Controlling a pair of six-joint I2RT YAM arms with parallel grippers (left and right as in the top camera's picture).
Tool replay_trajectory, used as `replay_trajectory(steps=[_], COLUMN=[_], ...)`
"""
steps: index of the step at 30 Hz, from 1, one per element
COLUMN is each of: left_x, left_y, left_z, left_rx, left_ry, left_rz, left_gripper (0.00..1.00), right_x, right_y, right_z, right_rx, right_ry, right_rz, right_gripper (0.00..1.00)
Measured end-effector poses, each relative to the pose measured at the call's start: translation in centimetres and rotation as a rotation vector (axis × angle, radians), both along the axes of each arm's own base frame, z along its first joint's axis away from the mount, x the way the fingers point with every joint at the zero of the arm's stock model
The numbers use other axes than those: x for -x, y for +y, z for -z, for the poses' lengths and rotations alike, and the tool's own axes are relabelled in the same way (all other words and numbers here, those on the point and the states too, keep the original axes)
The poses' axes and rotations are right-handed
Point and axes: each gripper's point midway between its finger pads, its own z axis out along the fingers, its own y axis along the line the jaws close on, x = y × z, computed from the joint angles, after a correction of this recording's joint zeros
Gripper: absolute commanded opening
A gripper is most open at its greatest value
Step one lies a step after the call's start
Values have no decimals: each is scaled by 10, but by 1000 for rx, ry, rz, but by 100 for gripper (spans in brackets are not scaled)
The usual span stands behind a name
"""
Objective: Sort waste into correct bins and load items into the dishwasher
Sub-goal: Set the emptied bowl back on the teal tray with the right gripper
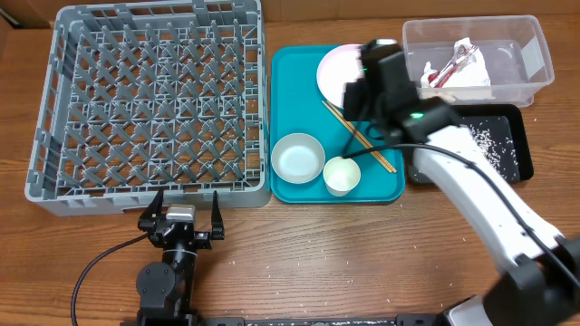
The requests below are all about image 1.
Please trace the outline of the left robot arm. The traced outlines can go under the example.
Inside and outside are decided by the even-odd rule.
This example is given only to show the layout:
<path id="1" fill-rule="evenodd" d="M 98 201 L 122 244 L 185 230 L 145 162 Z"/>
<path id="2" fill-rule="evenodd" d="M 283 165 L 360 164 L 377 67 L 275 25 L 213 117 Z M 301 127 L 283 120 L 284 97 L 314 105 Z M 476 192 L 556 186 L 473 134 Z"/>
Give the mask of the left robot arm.
<path id="1" fill-rule="evenodd" d="M 144 266 L 136 281 L 140 295 L 137 315 L 139 325 L 203 325 L 200 313 L 190 305 L 194 287 L 195 266 L 199 250 L 212 248 L 213 240 L 225 238 L 225 227 L 213 194 L 211 229 L 195 229 L 196 210 L 189 205 L 163 208 L 159 191 L 140 215 L 138 228 L 151 244 L 162 250 L 161 260 Z"/>

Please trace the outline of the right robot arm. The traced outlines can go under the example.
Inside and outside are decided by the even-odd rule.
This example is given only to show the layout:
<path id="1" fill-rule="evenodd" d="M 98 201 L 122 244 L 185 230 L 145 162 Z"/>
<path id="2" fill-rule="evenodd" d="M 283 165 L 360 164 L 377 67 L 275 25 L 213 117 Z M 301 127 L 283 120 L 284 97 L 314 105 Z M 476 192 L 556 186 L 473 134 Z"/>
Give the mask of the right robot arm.
<path id="1" fill-rule="evenodd" d="M 421 98 L 394 40 L 360 48 L 362 77 L 345 86 L 347 120 L 367 120 L 382 141 L 375 151 L 406 149 L 466 218 L 487 247 L 501 277 L 438 313 L 435 325 L 557 325 L 579 313 L 579 242 L 533 211 L 488 163 L 439 97 Z"/>

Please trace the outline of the grey bowl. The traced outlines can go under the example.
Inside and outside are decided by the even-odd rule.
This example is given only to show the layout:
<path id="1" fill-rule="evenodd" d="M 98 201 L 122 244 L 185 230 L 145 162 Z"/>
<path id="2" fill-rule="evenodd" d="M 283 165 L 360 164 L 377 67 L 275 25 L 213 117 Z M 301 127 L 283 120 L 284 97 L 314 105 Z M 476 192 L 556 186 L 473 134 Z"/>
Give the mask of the grey bowl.
<path id="1" fill-rule="evenodd" d="M 322 172 L 325 152 L 322 144 L 306 133 L 282 137 L 271 151 L 272 168 L 285 182 L 308 183 Z"/>

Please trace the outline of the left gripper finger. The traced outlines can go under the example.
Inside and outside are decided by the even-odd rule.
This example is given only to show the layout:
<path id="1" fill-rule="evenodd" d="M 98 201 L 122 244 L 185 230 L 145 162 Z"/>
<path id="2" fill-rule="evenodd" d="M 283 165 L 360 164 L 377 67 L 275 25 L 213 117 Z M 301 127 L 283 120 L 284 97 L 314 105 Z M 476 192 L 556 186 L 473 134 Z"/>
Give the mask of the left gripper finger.
<path id="1" fill-rule="evenodd" d="M 164 190 L 160 189 L 138 220 L 140 230 L 154 230 L 158 216 L 162 213 Z"/>
<path id="2" fill-rule="evenodd" d="M 211 211 L 211 238 L 213 240 L 225 239 L 225 227 L 218 204 L 218 192 L 213 192 Z"/>

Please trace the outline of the white rice leftovers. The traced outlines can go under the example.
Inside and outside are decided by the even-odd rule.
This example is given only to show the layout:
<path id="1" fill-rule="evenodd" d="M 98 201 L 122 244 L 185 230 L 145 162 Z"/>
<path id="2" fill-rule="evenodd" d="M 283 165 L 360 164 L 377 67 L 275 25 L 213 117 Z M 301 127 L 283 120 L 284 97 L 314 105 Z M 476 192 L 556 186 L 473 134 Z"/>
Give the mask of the white rice leftovers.
<path id="1" fill-rule="evenodd" d="M 508 182 L 519 180 L 518 158 L 505 117 L 470 117 L 466 120 L 472 138 L 488 163 Z"/>

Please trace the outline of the white paper cup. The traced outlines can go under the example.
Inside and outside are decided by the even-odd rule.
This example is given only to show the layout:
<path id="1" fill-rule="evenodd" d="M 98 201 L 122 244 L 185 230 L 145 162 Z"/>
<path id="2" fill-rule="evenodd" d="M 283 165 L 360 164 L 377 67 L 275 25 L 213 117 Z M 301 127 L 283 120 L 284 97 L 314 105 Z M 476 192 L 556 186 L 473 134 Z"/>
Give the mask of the white paper cup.
<path id="1" fill-rule="evenodd" d="M 357 187 L 361 174 L 358 164 L 351 158 L 331 158 L 323 168 L 325 186 L 335 197 L 343 197 Z"/>

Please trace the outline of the foil wrapper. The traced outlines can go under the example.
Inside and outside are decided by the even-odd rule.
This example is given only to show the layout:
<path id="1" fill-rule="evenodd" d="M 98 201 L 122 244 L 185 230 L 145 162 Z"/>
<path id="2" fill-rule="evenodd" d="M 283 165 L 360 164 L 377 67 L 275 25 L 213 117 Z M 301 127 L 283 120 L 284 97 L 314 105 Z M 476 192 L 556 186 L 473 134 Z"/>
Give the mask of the foil wrapper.
<path id="1" fill-rule="evenodd" d="M 452 74 L 460 71 L 469 63 L 470 57 L 476 52 L 478 47 L 476 45 L 460 45 L 455 51 L 452 58 L 445 65 L 445 67 L 436 73 L 429 76 L 428 82 L 431 88 L 442 88 L 449 80 Z"/>

